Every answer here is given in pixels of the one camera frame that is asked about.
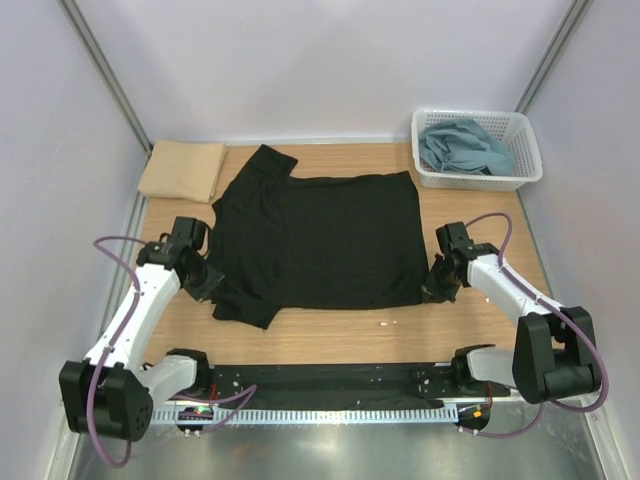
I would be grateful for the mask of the black t shirt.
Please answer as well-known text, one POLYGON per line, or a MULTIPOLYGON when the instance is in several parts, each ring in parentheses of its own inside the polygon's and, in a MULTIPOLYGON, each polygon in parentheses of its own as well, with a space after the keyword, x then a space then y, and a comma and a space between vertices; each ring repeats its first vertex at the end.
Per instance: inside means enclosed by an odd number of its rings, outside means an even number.
POLYGON ((428 261, 410 174, 295 178, 297 164, 262 145, 213 203, 214 319, 266 329, 283 308, 422 303, 428 261))

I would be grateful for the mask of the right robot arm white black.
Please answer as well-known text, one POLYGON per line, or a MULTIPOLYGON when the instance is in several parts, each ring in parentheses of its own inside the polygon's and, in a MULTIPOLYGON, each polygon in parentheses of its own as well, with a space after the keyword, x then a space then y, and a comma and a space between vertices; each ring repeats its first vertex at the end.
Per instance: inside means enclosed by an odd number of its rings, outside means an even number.
POLYGON ((482 292, 516 328, 514 348, 493 345, 456 351, 452 387, 472 396, 486 382, 516 389, 530 404, 605 392, 591 315, 565 307, 514 272, 491 244, 464 245, 435 256, 426 277, 427 303, 454 302, 461 288, 482 292))

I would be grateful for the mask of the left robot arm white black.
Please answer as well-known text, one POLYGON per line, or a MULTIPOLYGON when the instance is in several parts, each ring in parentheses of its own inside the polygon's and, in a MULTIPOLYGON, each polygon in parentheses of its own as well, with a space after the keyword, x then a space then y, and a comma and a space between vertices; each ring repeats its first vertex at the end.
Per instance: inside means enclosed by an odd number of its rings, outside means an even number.
POLYGON ((174 348, 149 369, 144 354, 160 317, 180 291, 201 297, 221 277, 200 244, 150 242, 139 252, 132 284, 98 342, 68 361, 59 386, 71 431, 130 442, 148 429, 155 407, 184 393, 204 398, 212 387, 206 353, 174 348))

